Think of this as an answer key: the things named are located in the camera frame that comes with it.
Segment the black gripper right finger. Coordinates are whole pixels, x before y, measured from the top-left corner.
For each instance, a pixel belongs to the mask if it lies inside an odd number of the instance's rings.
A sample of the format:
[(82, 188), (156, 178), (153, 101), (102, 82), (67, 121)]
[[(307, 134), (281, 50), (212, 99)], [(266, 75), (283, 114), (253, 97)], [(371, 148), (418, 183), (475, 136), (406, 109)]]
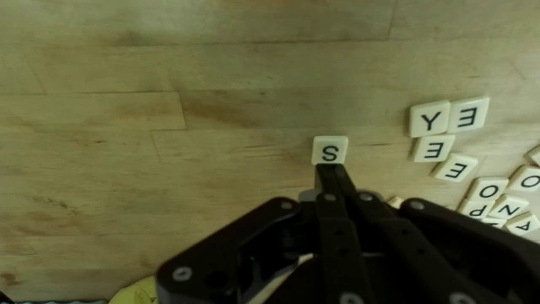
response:
[(359, 190), (352, 205), (406, 304), (540, 304), (536, 243), (418, 197), (394, 209)]

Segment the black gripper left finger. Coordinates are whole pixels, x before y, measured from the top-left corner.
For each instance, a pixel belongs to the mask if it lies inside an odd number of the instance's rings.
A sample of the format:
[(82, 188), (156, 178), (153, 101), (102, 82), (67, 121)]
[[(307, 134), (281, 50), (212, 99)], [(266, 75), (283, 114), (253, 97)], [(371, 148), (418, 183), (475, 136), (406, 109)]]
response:
[(310, 197), (273, 197), (156, 270), (158, 304), (246, 304), (280, 273), (263, 304), (372, 304), (340, 165), (318, 165)]

